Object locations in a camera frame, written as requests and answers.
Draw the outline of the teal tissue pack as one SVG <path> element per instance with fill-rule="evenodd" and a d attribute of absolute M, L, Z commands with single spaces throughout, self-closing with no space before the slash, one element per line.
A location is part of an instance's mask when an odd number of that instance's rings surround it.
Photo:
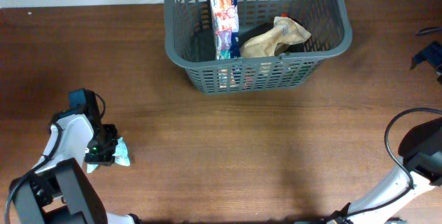
<path fill-rule="evenodd" d="M 123 137 L 120 137 L 117 140 L 117 146 L 115 148 L 115 152 L 113 154 L 114 163 L 128 167 L 131 165 L 128 149 L 126 143 L 124 142 Z"/>

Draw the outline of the beige snack bag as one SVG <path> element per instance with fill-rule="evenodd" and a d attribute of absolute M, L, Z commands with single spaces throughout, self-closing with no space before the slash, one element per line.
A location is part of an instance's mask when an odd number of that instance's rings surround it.
<path fill-rule="evenodd" d="M 280 46 L 306 42 L 311 33 L 288 17 L 275 17 L 273 28 L 246 41 L 240 54 L 243 58 L 273 57 Z"/>

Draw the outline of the orange spaghetti package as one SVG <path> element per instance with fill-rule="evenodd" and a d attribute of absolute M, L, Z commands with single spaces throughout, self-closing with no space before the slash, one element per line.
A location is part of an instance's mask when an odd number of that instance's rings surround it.
<path fill-rule="evenodd" d="M 288 17 L 288 16 L 286 14 L 283 14 L 280 17 Z M 280 46 L 279 49 L 276 51 L 275 55 L 283 52 L 286 49 L 287 49 L 286 45 Z M 255 76 L 258 76 L 259 78 L 266 77 L 269 73 L 269 69 L 270 69 L 269 63 L 261 63 L 259 70 L 256 70 L 252 66 L 243 68 L 241 65 L 235 65 L 232 66 L 231 68 L 220 68 L 218 70 L 218 79 L 220 81 L 219 88 L 221 89 L 229 88 L 231 90 L 237 90 L 241 88 L 242 89 L 251 88 L 254 77 Z"/>

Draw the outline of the Kleenex tissue multipack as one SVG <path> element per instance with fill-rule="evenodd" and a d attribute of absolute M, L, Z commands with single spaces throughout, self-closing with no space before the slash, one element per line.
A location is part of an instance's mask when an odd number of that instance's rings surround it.
<path fill-rule="evenodd" d="M 217 60 L 240 57 L 237 0 L 209 0 Z"/>

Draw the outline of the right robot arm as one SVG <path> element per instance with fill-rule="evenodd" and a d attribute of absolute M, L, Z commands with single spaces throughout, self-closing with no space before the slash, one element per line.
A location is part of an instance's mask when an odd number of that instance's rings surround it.
<path fill-rule="evenodd" d="M 390 218 L 410 201 L 441 186 L 441 118 L 411 128 L 398 147 L 399 157 L 391 150 L 391 128 L 411 113 L 441 115 L 441 110 L 418 107 L 394 116 L 384 133 L 386 152 L 394 161 L 394 167 L 364 197 L 348 203 L 323 223 L 392 223 Z"/>

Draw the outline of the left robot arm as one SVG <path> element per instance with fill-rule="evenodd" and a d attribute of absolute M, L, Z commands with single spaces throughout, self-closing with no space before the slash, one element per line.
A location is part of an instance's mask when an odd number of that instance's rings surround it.
<path fill-rule="evenodd" d="M 10 183 L 4 221 L 10 209 L 22 223 L 137 224 L 135 214 L 117 215 L 87 179 L 99 166 L 130 166 L 128 148 L 114 124 L 103 124 L 104 99 L 85 88 L 68 94 L 69 108 L 48 125 L 50 137 L 37 163 Z"/>

